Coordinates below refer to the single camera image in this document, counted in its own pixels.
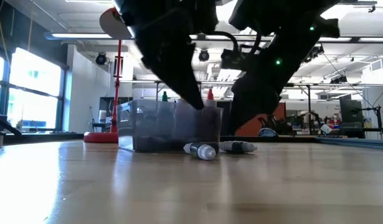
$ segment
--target computer screen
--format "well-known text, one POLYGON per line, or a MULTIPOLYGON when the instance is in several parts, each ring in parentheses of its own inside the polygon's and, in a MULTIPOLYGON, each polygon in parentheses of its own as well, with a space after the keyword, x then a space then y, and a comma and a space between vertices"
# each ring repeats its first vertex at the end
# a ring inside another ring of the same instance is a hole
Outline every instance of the computer screen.
POLYGON ((340 100, 342 123, 362 123, 363 112, 361 110, 361 102, 356 100, 340 100))

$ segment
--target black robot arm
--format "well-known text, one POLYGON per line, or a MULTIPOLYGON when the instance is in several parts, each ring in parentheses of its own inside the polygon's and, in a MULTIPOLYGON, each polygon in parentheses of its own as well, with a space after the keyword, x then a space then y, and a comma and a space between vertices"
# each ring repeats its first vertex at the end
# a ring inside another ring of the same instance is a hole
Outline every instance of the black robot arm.
MULTIPOLYGON (((191 66, 196 45, 189 36, 224 34, 215 32, 216 4, 224 1, 230 0, 114 0, 144 65, 196 109, 204 105, 191 66)), ((340 1, 237 1, 230 24, 239 30, 253 29, 257 38, 249 54, 234 47, 222 55, 223 62, 230 62, 226 66, 246 72, 232 87, 232 132, 257 114, 272 114, 282 89, 319 38, 339 37, 338 20, 320 15, 340 1), (269 47, 259 48, 261 37, 273 32, 269 47)))

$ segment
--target ceiling beam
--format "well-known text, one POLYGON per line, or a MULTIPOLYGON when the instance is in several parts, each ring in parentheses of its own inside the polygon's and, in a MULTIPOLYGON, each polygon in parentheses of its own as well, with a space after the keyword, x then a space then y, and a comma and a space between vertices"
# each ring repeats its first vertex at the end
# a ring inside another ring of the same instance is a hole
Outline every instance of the ceiling beam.
MULTIPOLYGON (((118 52, 117 45, 92 45, 92 44, 76 44, 79 51, 88 52, 118 52)), ((128 52, 129 48, 126 45, 122 45, 122 52, 128 52)))

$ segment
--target white wall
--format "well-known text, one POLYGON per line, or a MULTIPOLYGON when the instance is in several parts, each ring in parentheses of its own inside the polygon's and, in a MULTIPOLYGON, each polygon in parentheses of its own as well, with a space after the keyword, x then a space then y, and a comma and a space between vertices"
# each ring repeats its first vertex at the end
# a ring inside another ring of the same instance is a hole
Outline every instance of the white wall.
MULTIPOLYGON (((363 70, 362 76, 364 83, 383 84, 383 69, 371 71, 370 68, 363 70)), ((381 119, 383 125, 383 87, 368 87, 363 89, 364 98, 368 101, 364 101, 364 108, 371 108, 372 106, 381 106, 381 119)), ((371 118, 373 128, 379 128, 382 125, 377 122, 377 115, 373 111, 365 111, 363 113, 365 117, 371 118)), ((368 139, 381 139, 378 133, 369 132, 366 134, 368 139)))
POLYGON ((63 130, 84 133, 98 120, 100 97, 110 95, 111 75, 69 45, 65 86, 63 130))

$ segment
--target wooden surface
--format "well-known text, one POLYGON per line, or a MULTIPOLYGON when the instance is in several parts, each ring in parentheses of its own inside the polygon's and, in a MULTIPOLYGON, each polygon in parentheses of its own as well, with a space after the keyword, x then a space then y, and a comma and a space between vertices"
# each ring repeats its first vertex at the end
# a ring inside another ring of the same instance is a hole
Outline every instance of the wooden surface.
POLYGON ((79 141, 0 150, 1 223, 383 223, 383 151, 258 144, 206 162, 79 141))

